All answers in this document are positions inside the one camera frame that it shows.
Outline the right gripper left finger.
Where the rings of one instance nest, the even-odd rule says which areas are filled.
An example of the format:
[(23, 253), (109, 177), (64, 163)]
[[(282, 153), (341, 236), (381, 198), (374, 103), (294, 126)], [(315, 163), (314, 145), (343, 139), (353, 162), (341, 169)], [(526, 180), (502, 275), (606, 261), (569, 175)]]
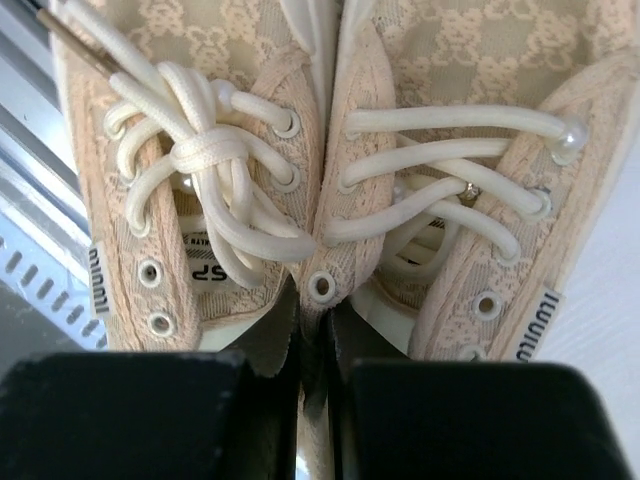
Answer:
[(291, 479), (299, 299), (217, 353), (56, 353), (1, 384), (5, 479)]

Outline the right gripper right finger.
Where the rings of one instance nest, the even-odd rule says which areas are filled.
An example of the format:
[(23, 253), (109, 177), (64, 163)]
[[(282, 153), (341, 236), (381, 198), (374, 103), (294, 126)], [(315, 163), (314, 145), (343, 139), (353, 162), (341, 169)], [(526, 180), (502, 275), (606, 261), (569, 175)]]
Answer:
[(592, 386), (554, 364), (412, 361), (352, 309), (327, 317), (339, 479), (628, 479)]

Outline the beige lace sneaker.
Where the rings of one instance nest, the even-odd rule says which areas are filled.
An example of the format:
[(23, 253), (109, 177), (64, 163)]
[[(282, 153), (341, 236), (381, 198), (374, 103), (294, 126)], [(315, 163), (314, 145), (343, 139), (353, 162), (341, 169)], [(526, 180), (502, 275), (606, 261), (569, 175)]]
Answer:
[(635, 1), (348, 1), (302, 292), (419, 360), (527, 363), (639, 129)]
[(330, 1), (53, 1), (88, 214), (91, 307), (116, 351), (239, 348), (243, 471), (294, 439), (298, 294), (318, 206)]

